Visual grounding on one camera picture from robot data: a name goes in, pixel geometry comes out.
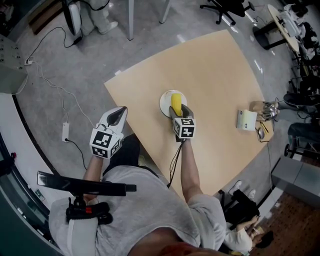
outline black cable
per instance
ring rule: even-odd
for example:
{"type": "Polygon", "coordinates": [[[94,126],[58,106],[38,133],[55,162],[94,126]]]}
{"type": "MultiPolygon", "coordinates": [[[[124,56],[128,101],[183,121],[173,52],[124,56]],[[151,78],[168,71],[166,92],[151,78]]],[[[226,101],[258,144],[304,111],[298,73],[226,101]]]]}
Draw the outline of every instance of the black cable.
{"type": "Polygon", "coordinates": [[[253,18],[253,19],[256,21],[256,23],[259,23],[259,22],[258,22],[258,18],[259,18],[260,20],[262,20],[262,22],[264,23],[264,25],[267,25],[267,23],[266,23],[260,16],[257,16],[256,18],[253,18]]]}
{"type": "Polygon", "coordinates": [[[83,0],[78,0],[78,1],[87,4],[87,5],[90,7],[90,9],[93,10],[93,11],[100,11],[100,10],[102,10],[102,9],[105,8],[105,7],[109,4],[109,2],[110,2],[110,0],[108,0],[108,2],[107,2],[104,6],[101,6],[101,7],[98,8],[98,9],[93,9],[93,7],[92,7],[92,6],[90,5],[90,3],[88,3],[87,1],[83,1],[83,0]]]}
{"type": "Polygon", "coordinates": [[[30,56],[26,59],[26,61],[25,61],[26,63],[28,63],[28,60],[30,59],[30,57],[32,56],[32,54],[34,54],[35,51],[39,48],[40,44],[41,44],[42,41],[46,38],[46,36],[49,35],[49,33],[52,32],[52,31],[54,31],[55,29],[62,29],[62,30],[63,30],[63,32],[64,32],[63,46],[64,46],[65,48],[69,48],[69,47],[75,45],[75,42],[73,42],[73,44],[71,44],[71,45],[69,45],[69,46],[66,46],[66,44],[65,44],[65,42],[66,42],[66,31],[65,31],[61,26],[57,26],[57,27],[51,29],[48,33],[45,34],[45,36],[44,36],[44,37],[41,39],[41,41],[39,42],[38,46],[33,50],[33,52],[30,54],[30,56]]]}
{"type": "Polygon", "coordinates": [[[180,152],[181,152],[181,149],[182,149],[182,146],[184,144],[186,140],[184,139],[182,142],[181,142],[181,145],[179,146],[179,148],[177,149],[171,163],[170,163],[170,167],[169,167],[169,171],[170,171],[170,181],[167,185],[168,188],[170,188],[171,186],[171,183],[174,179],[174,175],[175,175],[175,172],[176,172],[176,167],[177,167],[177,163],[178,163],[178,159],[179,159],[179,155],[180,155],[180,152]]]}
{"type": "Polygon", "coordinates": [[[301,110],[298,110],[298,111],[296,112],[296,114],[298,115],[299,118],[301,118],[301,119],[304,120],[304,123],[306,123],[306,119],[309,118],[309,117],[311,117],[311,114],[308,114],[306,117],[301,117],[301,115],[299,115],[299,111],[301,111],[301,110]]]}
{"type": "Polygon", "coordinates": [[[278,97],[275,97],[274,101],[277,102],[277,103],[284,102],[284,100],[279,100],[278,97]]]}
{"type": "Polygon", "coordinates": [[[259,136],[258,129],[255,128],[255,131],[256,131],[256,135],[257,135],[257,137],[258,137],[259,142],[264,143],[264,142],[269,142],[269,141],[270,141],[270,140],[261,140],[261,139],[260,139],[260,136],[259,136]]]}
{"type": "Polygon", "coordinates": [[[72,143],[78,148],[78,150],[80,151],[81,156],[82,156],[83,167],[84,167],[85,170],[87,170],[87,168],[86,168],[86,166],[85,166],[84,154],[82,153],[82,151],[81,151],[81,149],[78,147],[78,145],[77,145],[74,141],[72,141],[72,140],[70,140],[70,139],[67,139],[67,138],[65,139],[65,141],[66,141],[66,142],[72,142],[72,143]]]}

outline yellow object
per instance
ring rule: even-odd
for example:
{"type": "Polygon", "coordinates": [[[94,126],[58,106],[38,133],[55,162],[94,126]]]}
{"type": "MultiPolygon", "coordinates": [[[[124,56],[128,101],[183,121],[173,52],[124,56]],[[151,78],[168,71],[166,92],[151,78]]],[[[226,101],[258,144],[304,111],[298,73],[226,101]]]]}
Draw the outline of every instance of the yellow object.
{"type": "Polygon", "coordinates": [[[264,123],[263,123],[263,122],[260,122],[260,125],[261,125],[262,129],[264,130],[264,133],[265,133],[265,134],[268,134],[269,131],[268,131],[267,127],[264,125],[264,123]]]}
{"type": "Polygon", "coordinates": [[[238,251],[232,251],[232,252],[231,252],[231,255],[241,256],[242,253],[241,253],[241,252],[238,252],[238,251]]]}
{"type": "Polygon", "coordinates": [[[175,111],[175,113],[181,117],[182,116],[182,110],[181,110],[181,94],[180,93],[174,93],[171,95],[171,107],[175,111]]]}

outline hand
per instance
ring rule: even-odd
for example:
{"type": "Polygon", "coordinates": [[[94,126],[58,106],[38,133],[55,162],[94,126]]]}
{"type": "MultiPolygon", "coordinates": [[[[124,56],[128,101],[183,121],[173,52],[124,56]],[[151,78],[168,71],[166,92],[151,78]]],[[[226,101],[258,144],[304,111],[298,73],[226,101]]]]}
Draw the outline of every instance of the hand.
{"type": "Polygon", "coordinates": [[[259,220],[259,216],[253,216],[253,218],[251,219],[252,224],[256,223],[259,220]]]}

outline white cable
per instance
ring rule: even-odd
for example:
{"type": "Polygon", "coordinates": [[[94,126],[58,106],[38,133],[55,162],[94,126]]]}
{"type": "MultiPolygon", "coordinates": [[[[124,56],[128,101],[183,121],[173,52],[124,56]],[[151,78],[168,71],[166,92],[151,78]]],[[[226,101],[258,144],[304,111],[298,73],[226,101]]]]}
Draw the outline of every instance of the white cable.
{"type": "Polygon", "coordinates": [[[267,142],[266,146],[267,146],[267,149],[268,149],[268,156],[269,156],[269,181],[270,181],[270,188],[271,188],[271,193],[270,193],[270,195],[271,195],[272,199],[274,200],[274,203],[276,204],[278,200],[276,200],[276,199],[274,198],[274,196],[272,195],[272,192],[273,192],[274,190],[273,190],[273,188],[272,188],[273,184],[272,184],[272,178],[271,178],[271,154],[270,154],[270,149],[269,149],[268,142],[267,142]]]}
{"type": "MultiPolygon", "coordinates": [[[[43,77],[43,76],[44,76],[44,72],[43,72],[42,66],[40,66],[40,64],[37,63],[36,61],[34,61],[34,63],[36,64],[36,71],[37,71],[38,77],[40,77],[40,76],[39,76],[38,66],[40,67],[41,74],[42,74],[41,76],[43,77]]],[[[62,108],[63,108],[63,110],[64,110],[64,112],[65,112],[65,114],[66,114],[66,122],[68,123],[68,121],[69,121],[69,114],[68,114],[68,111],[65,109],[65,101],[64,101],[64,98],[61,96],[58,87],[56,88],[56,90],[57,90],[57,92],[58,92],[58,94],[59,94],[59,96],[60,96],[61,106],[62,106],[62,108]]]]}
{"type": "Polygon", "coordinates": [[[73,93],[65,90],[63,87],[57,86],[56,84],[54,84],[54,83],[51,82],[50,80],[46,79],[46,78],[44,77],[44,73],[43,73],[43,69],[42,69],[41,65],[38,64],[36,61],[34,61],[34,63],[36,64],[36,70],[37,70],[38,76],[39,76],[40,78],[46,80],[47,83],[48,83],[48,85],[49,85],[50,87],[54,87],[54,88],[57,88],[57,89],[62,89],[62,90],[64,90],[67,94],[72,95],[72,96],[74,97],[75,102],[76,102],[76,104],[78,105],[81,113],[89,120],[89,122],[91,123],[92,127],[95,128],[96,126],[92,123],[92,121],[90,120],[90,118],[83,112],[81,106],[79,105],[79,102],[78,102],[78,100],[77,100],[77,97],[76,97],[73,93]],[[41,73],[42,73],[41,76],[40,76],[40,74],[39,74],[39,69],[38,69],[38,67],[40,67],[40,70],[41,70],[41,73]]]}

